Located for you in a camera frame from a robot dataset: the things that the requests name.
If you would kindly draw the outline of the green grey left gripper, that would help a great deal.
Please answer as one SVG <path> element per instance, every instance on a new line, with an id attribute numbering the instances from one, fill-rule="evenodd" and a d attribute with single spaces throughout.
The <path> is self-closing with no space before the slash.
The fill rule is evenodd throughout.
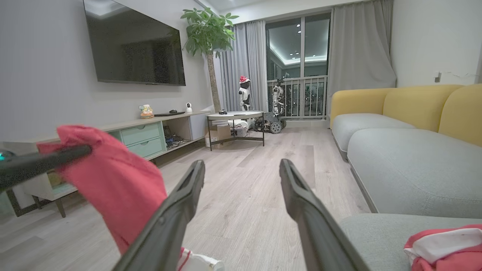
<path id="1" fill-rule="evenodd" d="M 92 153 L 89 145 L 69 146 L 52 153 L 15 155 L 0 150 L 0 189 L 11 189 L 50 170 L 71 164 Z"/>

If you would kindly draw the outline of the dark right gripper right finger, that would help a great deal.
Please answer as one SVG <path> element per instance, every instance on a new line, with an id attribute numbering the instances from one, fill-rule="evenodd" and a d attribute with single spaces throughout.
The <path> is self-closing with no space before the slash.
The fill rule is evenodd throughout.
<path id="1" fill-rule="evenodd" d="M 308 271 L 367 271 L 368 266 L 294 163 L 279 164 L 287 213 L 296 221 Z"/>

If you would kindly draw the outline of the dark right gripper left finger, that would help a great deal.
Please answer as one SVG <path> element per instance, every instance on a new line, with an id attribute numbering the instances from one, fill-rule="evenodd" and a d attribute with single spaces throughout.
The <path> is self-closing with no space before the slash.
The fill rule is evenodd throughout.
<path id="1" fill-rule="evenodd" d="M 194 161 L 114 266 L 114 271 L 177 270 L 185 230 L 195 216 L 204 175 L 204 161 Z"/>

